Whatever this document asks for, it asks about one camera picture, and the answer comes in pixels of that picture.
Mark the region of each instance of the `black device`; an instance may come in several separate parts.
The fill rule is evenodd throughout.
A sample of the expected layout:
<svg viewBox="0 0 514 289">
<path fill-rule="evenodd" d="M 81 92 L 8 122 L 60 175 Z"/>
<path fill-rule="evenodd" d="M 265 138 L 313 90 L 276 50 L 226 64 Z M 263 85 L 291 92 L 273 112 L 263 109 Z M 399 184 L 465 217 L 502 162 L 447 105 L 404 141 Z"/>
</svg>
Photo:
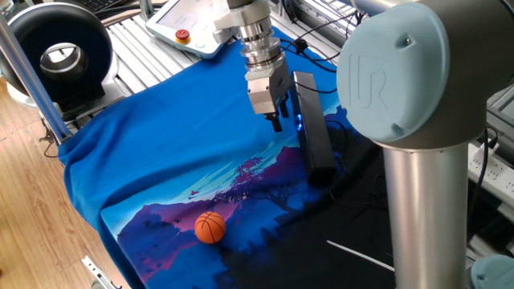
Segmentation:
<svg viewBox="0 0 514 289">
<path fill-rule="evenodd" d="M 73 114 L 80 113 L 78 109 L 105 94 L 101 83 L 111 67 L 112 44 L 104 25 L 93 13 L 79 6 L 45 3 L 16 18 L 10 29 L 51 100 L 59 104 L 66 116 L 73 119 Z M 69 59 L 58 63 L 45 61 L 47 49 L 60 43 L 76 46 Z M 27 94 L 2 53 L 0 68 L 13 87 Z"/>
<path fill-rule="evenodd" d="M 307 182 L 329 183 L 337 171 L 337 164 L 324 120 L 320 97 L 317 92 L 307 89 L 316 89 L 314 75 L 294 71 L 292 79 L 294 85 L 289 90 L 289 95 Z"/>
</svg>

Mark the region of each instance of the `ur logo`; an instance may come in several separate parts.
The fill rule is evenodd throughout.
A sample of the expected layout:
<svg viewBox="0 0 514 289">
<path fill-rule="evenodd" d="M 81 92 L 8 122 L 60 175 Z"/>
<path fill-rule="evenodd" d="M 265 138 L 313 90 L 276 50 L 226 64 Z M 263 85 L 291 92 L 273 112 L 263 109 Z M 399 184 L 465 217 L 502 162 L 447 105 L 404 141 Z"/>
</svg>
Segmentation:
<svg viewBox="0 0 514 289">
<path fill-rule="evenodd" d="M 372 102 L 380 101 L 387 109 L 381 92 L 386 85 L 386 71 L 383 59 L 350 55 L 349 58 L 349 106 L 369 108 Z"/>
</svg>

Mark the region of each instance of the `wooden floor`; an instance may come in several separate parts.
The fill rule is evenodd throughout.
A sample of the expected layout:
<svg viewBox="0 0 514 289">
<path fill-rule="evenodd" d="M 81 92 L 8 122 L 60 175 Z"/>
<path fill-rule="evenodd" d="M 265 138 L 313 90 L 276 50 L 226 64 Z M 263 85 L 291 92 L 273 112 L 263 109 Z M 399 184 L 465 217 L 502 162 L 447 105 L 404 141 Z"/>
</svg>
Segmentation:
<svg viewBox="0 0 514 289">
<path fill-rule="evenodd" d="M 85 255 L 116 285 L 128 288 L 98 237 L 73 209 L 63 166 L 43 155 L 36 111 L 16 104 L 0 85 L 0 288 L 90 288 Z M 55 155 L 51 148 L 49 154 Z"/>
</svg>

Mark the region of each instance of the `orange basketball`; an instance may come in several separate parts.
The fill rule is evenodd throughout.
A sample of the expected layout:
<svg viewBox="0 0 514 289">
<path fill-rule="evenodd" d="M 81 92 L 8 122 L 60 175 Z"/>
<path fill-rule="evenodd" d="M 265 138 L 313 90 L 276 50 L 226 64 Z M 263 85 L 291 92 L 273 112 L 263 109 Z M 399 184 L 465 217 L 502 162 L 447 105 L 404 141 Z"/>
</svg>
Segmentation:
<svg viewBox="0 0 514 289">
<path fill-rule="evenodd" d="M 194 223 L 196 237 L 205 244 L 219 242 L 225 234 L 225 220 L 218 213 L 203 213 Z"/>
</svg>

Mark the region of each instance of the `blue led light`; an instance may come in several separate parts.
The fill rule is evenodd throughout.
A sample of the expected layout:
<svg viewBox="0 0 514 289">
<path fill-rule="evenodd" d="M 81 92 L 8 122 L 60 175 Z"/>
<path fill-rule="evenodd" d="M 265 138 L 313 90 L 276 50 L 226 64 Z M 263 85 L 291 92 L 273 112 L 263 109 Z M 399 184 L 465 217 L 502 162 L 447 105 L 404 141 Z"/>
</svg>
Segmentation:
<svg viewBox="0 0 514 289">
<path fill-rule="evenodd" d="M 300 131 L 304 124 L 302 123 L 302 115 L 296 115 L 296 130 Z"/>
</svg>

